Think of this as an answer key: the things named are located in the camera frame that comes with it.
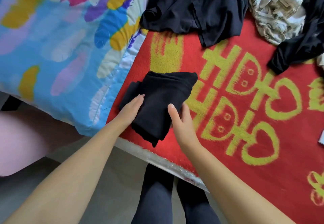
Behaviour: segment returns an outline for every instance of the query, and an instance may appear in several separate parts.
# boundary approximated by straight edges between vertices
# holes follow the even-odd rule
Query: hand
[[[193,127],[190,110],[187,104],[183,103],[180,116],[173,104],[168,105],[168,112],[172,120],[172,127],[177,142],[184,151],[191,147],[200,146],[195,128]]]
[[[144,94],[138,95],[126,104],[114,120],[125,130],[135,119],[138,110],[144,101]]]

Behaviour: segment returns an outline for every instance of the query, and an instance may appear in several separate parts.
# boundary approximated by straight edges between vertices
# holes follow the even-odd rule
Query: bed
[[[0,0],[0,90],[93,136],[147,31],[148,0]]]

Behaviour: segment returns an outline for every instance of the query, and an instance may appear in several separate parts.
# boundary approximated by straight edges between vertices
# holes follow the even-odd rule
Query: gray floor
[[[48,155],[49,158],[63,162],[89,138],[84,138]],[[13,176],[0,178],[0,223],[2,223],[33,191],[33,189],[57,166],[55,161],[42,161],[23,169]],[[147,163],[114,148],[103,170],[91,201],[80,221],[81,224],[127,224],[130,223],[139,201],[144,172]],[[211,206],[218,214],[222,224],[227,224],[214,200],[207,194]],[[184,211],[177,195],[175,185],[172,194],[173,223],[185,223]]]

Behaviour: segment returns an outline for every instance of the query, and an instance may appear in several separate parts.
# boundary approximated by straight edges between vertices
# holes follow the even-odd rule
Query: forearm
[[[107,124],[56,168],[5,223],[79,223],[123,130],[114,121]]]
[[[294,223],[234,175],[203,146],[195,145],[194,148],[185,148],[184,152],[230,223]]]

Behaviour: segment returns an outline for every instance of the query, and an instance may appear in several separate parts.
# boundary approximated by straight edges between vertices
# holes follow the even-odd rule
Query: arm
[[[143,103],[139,95],[114,120],[46,177],[4,222],[79,223],[118,136]]]
[[[233,224],[294,224],[268,200],[245,184],[199,142],[189,107],[182,107],[180,119],[176,108],[168,106],[176,139],[199,173],[200,178]]]

